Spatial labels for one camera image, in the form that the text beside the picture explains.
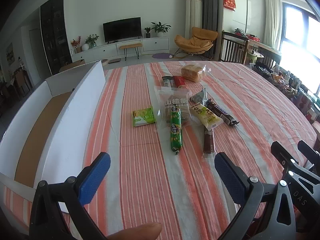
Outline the person's left hand thumb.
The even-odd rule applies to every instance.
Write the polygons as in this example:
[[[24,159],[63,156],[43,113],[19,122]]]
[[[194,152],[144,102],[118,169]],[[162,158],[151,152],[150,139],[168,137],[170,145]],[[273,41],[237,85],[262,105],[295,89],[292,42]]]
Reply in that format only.
[[[162,230],[161,223],[147,223],[128,228],[107,236],[108,240],[157,239]]]

